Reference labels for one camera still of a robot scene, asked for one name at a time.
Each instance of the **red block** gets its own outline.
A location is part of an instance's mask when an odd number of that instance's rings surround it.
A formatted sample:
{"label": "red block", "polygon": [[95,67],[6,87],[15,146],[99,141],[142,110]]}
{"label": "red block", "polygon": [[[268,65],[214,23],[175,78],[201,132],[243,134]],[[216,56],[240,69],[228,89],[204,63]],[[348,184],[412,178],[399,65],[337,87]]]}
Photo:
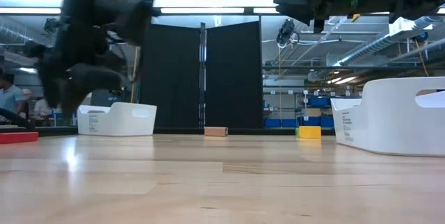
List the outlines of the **red block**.
{"label": "red block", "polygon": [[26,143],[39,139],[38,132],[30,133],[1,133],[0,144]]}

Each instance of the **wooden floor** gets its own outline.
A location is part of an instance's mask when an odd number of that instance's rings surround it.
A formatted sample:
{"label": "wooden floor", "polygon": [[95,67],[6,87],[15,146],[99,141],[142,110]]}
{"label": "wooden floor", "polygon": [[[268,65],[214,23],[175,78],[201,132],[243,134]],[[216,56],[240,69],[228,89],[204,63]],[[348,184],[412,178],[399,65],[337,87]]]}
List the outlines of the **wooden floor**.
{"label": "wooden floor", "polygon": [[0,223],[444,223],[445,159],[291,136],[0,146]]}

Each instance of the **yellow block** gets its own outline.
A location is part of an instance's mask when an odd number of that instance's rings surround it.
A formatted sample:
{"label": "yellow block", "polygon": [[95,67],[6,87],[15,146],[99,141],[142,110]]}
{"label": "yellow block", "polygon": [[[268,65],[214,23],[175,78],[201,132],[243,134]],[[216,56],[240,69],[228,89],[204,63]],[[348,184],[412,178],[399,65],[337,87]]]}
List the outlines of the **yellow block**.
{"label": "yellow block", "polygon": [[298,131],[300,138],[321,139],[321,127],[301,126]]}

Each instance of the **black curtain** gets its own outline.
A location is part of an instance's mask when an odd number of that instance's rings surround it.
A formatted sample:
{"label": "black curtain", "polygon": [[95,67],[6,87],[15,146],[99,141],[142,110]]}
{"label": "black curtain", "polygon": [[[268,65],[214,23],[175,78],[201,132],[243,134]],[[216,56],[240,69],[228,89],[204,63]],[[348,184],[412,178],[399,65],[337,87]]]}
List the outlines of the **black curtain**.
{"label": "black curtain", "polygon": [[200,30],[152,25],[141,49],[140,103],[155,127],[198,128]]}
{"label": "black curtain", "polygon": [[207,30],[206,126],[263,127],[259,22]]}

